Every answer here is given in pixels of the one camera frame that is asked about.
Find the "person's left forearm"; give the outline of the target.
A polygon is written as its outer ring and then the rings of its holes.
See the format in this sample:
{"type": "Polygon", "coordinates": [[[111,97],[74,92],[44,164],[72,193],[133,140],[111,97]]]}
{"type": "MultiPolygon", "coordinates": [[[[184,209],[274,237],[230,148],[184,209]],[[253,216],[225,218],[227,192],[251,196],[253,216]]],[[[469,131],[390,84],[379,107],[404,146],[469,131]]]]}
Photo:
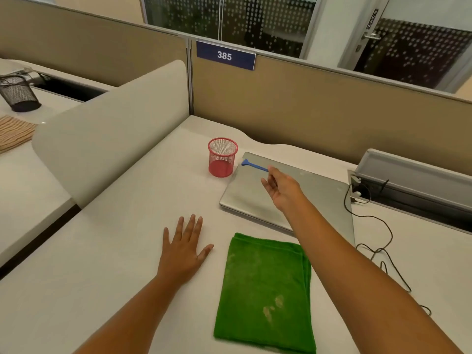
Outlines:
{"type": "Polygon", "coordinates": [[[157,274],[73,354],[149,354],[169,305],[188,277],[157,274]]]}

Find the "white curved desk divider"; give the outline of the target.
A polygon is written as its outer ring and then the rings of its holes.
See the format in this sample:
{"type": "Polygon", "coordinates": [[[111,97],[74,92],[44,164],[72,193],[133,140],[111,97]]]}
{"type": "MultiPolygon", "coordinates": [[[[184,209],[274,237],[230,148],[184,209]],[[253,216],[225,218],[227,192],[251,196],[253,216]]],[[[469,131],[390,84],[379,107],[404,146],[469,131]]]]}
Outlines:
{"type": "Polygon", "coordinates": [[[40,124],[32,147],[85,208],[189,115],[186,65],[175,60],[40,124]]]}

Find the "green towel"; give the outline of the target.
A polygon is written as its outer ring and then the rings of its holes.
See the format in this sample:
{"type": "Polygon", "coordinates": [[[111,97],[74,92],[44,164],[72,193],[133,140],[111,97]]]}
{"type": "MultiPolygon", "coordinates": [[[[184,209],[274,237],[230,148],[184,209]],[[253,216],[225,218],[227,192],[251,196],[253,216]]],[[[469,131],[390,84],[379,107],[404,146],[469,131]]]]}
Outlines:
{"type": "Polygon", "coordinates": [[[311,272],[301,245],[235,233],[227,253],[215,339],[316,354],[311,272]]]}

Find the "glass door with dotted film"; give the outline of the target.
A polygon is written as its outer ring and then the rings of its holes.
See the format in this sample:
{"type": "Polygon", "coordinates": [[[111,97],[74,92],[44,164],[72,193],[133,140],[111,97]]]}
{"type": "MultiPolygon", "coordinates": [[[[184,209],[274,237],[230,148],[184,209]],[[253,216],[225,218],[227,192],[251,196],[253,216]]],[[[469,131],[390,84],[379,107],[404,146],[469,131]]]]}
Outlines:
{"type": "Polygon", "coordinates": [[[367,0],[338,67],[469,98],[472,0],[367,0]]]}

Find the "dotted glass window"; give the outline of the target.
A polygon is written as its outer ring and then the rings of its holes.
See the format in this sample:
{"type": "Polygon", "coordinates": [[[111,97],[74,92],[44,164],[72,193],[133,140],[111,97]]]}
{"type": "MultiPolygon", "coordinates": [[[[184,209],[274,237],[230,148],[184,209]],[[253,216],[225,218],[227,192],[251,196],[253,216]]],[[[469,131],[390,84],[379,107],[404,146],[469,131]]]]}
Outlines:
{"type": "Polygon", "coordinates": [[[293,58],[305,56],[318,0],[141,0],[145,23],[293,58]]]}

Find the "silver laptop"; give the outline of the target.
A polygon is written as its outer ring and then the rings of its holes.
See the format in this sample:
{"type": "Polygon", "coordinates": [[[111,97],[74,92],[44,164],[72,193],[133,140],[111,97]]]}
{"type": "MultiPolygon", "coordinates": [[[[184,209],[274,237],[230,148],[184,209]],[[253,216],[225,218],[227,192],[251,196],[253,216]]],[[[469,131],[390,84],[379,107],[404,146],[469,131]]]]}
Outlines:
{"type": "MultiPolygon", "coordinates": [[[[351,245],[355,245],[353,219],[348,212],[351,210],[351,201],[345,196],[349,189],[348,184],[250,152],[243,154],[243,160],[264,168],[274,166],[294,178],[322,216],[351,245]]],[[[288,221],[275,207],[261,184],[260,179],[267,178],[267,175],[263,170],[240,163],[220,199],[220,206],[286,235],[294,236],[288,221]]]]}

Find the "black mesh pen cup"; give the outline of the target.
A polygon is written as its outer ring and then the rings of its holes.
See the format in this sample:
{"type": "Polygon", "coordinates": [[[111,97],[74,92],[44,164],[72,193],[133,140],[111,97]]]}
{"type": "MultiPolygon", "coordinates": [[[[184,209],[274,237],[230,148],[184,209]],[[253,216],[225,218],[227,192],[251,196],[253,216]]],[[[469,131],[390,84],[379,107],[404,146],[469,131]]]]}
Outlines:
{"type": "Polygon", "coordinates": [[[38,110],[42,105],[21,75],[0,76],[0,95],[16,113],[38,110]]]}

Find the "person's right forearm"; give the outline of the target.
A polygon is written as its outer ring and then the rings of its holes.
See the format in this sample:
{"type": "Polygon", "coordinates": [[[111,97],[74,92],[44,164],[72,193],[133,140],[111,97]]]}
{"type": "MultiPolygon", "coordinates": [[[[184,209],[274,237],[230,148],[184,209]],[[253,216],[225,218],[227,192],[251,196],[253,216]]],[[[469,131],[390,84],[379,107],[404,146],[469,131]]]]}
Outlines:
{"type": "Polygon", "coordinates": [[[361,354],[463,354],[396,281],[302,194],[279,205],[361,354]]]}

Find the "beige partition panel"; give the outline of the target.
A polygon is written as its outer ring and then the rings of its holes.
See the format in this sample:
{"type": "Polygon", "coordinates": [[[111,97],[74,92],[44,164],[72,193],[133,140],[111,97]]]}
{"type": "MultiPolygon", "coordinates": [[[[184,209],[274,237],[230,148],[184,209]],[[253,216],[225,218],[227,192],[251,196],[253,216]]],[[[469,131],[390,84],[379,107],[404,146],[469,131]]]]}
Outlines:
{"type": "Polygon", "coordinates": [[[271,53],[247,70],[203,58],[199,46],[242,54],[192,41],[195,116],[353,164],[373,148],[472,176],[472,101],[271,53]]]}
{"type": "Polygon", "coordinates": [[[0,0],[0,58],[121,86],[172,61],[183,37],[33,0],[0,0]]]}

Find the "person's right hand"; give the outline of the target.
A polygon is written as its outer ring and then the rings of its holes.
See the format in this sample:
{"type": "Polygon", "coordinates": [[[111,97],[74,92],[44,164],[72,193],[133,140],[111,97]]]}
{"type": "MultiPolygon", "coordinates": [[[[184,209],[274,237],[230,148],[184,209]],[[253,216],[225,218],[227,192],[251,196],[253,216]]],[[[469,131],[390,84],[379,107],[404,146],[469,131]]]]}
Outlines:
{"type": "Polygon", "coordinates": [[[275,207],[284,215],[299,210],[306,204],[307,199],[303,194],[298,182],[283,173],[283,183],[279,185],[281,195],[278,198],[271,198],[275,207]]]}

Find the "person's left hand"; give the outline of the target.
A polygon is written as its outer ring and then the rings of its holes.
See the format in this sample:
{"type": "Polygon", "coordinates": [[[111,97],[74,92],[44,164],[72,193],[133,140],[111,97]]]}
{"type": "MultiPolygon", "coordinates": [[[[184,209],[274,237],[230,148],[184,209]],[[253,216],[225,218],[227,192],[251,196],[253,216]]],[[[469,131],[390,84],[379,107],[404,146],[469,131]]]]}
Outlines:
{"type": "Polygon", "coordinates": [[[174,237],[169,240],[170,248],[163,252],[158,265],[157,281],[165,288],[178,290],[187,283],[200,269],[204,261],[198,261],[197,256],[202,251],[197,250],[203,218],[195,216],[195,226],[189,242],[184,241],[184,217],[180,217],[174,237]]]}

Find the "blue number sign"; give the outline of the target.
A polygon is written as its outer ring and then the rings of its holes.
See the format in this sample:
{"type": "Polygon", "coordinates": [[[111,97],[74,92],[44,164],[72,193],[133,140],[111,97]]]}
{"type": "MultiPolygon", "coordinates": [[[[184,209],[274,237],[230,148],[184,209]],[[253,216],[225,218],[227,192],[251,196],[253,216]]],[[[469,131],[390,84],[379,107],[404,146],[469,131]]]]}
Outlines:
{"type": "Polygon", "coordinates": [[[196,41],[196,55],[198,58],[234,66],[240,69],[254,71],[256,53],[242,51],[236,48],[196,41]]]}

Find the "beige striped woven cloth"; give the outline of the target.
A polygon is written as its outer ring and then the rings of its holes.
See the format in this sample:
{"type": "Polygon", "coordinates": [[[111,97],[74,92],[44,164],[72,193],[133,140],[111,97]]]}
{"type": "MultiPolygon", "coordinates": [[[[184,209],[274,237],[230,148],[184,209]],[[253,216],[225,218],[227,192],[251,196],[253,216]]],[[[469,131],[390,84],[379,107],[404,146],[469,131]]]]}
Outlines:
{"type": "Polygon", "coordinates": [[[31,141],[36,127],[14,117],[0,117],[0,155],[31,141]]]}

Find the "red mesh pen cup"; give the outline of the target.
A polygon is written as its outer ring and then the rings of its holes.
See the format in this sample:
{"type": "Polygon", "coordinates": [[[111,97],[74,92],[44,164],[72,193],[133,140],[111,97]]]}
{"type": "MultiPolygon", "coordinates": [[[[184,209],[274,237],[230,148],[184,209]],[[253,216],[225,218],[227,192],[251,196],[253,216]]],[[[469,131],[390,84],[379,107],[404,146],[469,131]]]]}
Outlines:
{"type": "Polygon", "coordinates": [[[238,145],[232,139],[217,137],[208,143],[209,173],[218,178],[226,178],[233,173],[238,145]]]}

